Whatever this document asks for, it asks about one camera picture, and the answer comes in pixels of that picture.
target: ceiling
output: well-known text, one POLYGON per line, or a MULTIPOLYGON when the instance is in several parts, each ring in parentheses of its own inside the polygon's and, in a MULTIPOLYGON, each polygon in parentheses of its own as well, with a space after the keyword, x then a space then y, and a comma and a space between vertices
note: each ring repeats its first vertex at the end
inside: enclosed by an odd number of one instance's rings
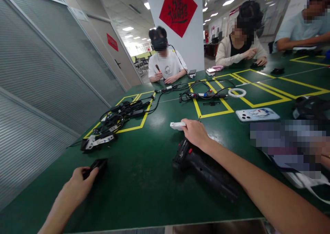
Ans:
MULTIPOLYGON (((211 19, 211 21, 207 22, 204 25, 204 29, 207 28, 208 24, 213 20, 220 18, 225 13, 231 11, 235 8, 239 3, 242 3, 245 0, 235 0, 233 3, 222 6, 228 0, 208 0, 207 11, 203 13, 203 21, 207 19, 211 19), (217 16, 210 17, 211 14, 217 13, 217 16)), ((103 5, 117 26, 117 30, 119 35, 121 36, 124 43, 128 42, 136 42, 136 43, 145 43, 147 40, 142 40, 143 38, 148 37, 148 32, 150 28, 155 26, 151 11, 148 10, 144 3, 148 2, 148 0, 102 0, 103 5), (139 12, 137 13, 134 9, 132 9, 129 4, 133 5, 139 12), (133 27, 134 30, 124 31, 123 28, 133 27), (125 38, 127 35, 133 35, 133 37, 125 38)))

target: green table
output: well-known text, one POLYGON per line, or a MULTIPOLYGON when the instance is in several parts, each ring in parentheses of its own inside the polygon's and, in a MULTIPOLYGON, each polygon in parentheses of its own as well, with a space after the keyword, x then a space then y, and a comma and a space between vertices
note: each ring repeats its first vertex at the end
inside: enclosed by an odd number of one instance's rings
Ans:
MULTIPOLYGON (((256 71, 248 70, 251 62, 232 66, 217 72, 216 77, 219 82, 226 78, 232 79, 236 85, 244 84, 240 86, 247 91, 243 100, 227 99, 211 107, 192 100, 179 103, 179 92, 164 94, 154 113, 130 120, 125 130, 118 134, 118 140, 107 143, 102 150, 83 155, 79 146, 67 149, 1 212, 1 233, 36 233, 73 170, 89 166, 97 158, 109 158, 108 170, 74 213, 65 232, 262 218, 244 192, 232 204, 218 196, 194 173, 188 172, 185 177, 174 173, 172 159, 184 134, 171 129, 169 124, 182 118, 198 119, 198 111, 212 138, 293 188, 322 212, 330 213, 329 205, 323 204, 307 190, 291 186, 266 156, 250 145, 249 125, 241 123, 234 113, 236 110, 265 106, 272 108, 281 119, 292 119, 291 108, 296 96, 321 94, 329 99, 329 69, 325 67, 324 58, 305 57, 302 60, 309 63, 302 63, 294 55, 282 57, 281 54, 272 54, 268 65, 256 71), (285 67, 285 74, 275 76, 280 78, 267 76, 274 68, 280 67, 285 67)), ((184 77, 181 82, 203 79, 210 80, 211 77, 202 71, 194 79, 184 77)), ((210 84, 215 90, 220 89, 218 83, 210 84)), ((222 87, 229 86, 228 82, 220 84, 222 87)), ((133 87, 127 92, 125 100, 145 98, 162 87, 160 84, 133 87)), ((194 88, 194 92, 205 91, 203 85, 194 88)), ((318 190, 320 194, 326 194, 324 188, 318 190)))

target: hand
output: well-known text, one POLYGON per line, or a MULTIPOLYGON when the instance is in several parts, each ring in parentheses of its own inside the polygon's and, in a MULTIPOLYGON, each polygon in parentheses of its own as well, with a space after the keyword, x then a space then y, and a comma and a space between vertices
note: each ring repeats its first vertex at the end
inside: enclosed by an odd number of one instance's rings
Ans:
POLYGON ((59 192, 53 208, 60 211, 74 212, 74 210, 84 201, 89 191, 91 190, 95 177, 99 172, 99 168, 95 168, 89 174, 89 177, 83 179, 83 170, 89 167, 76 168, 71 179, 64 184, 62 190, 59 192))
POLYGON ((157 72, 155 74, 155 78, 156 78, 157 81, 159 81, 162 77, 163 77, 163 74, 161 72, 157 72))
POLYGON ((201 146, 209 142, 210 137, 207 135, 205 127, 201 122, 188 119, 183 119, 181 122, 186 123, 186 127, 181 128, 185 132, 185 136, 190 143, 201 148, 201 146))
POLYGON ((257 65, 258 66, 264 66, 267 64, 267 58, 266 57, 261 57, 260 59, 257 60, 257 65))
POLYGON ((251 48, 247 50, 245 53, 243 53, 244 58, 252 59, 257 54, 257 51, 257 48, 251 48))
POLYGON ((178 79, 178 78, 176 77, 176 75, 175 75, 175 76, 171 76, 171 77, 167 78, 167 79, 164 81, 164 83, 166 83, 166 84, 172 84, 172 83, 176 82, 177 79, 178 79))

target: white phone case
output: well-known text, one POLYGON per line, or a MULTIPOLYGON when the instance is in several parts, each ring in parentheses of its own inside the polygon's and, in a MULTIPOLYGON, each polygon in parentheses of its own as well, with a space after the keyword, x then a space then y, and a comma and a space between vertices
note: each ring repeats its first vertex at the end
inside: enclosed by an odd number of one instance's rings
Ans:
POLYGON ((277 120, 280 118, 280 116, 270 108, 237 110, 236 114, 242 122, 277 120))

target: door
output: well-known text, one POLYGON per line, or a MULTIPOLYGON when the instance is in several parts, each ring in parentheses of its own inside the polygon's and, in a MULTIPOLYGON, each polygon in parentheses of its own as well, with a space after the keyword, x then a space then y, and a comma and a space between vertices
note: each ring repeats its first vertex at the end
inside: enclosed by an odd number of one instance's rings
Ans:
POLYGON ((118 68, 122 71, 124 76, 130 82, 132 86, 142 83, 140 76, 138 75, 135 65, 127 51, 124 49, 120 38, 117 36, 113 29, 110 20, 94 17, 88 15, 92 25, 100 35, 102 42, 107 47, 111 56, 115 59, 118 68))

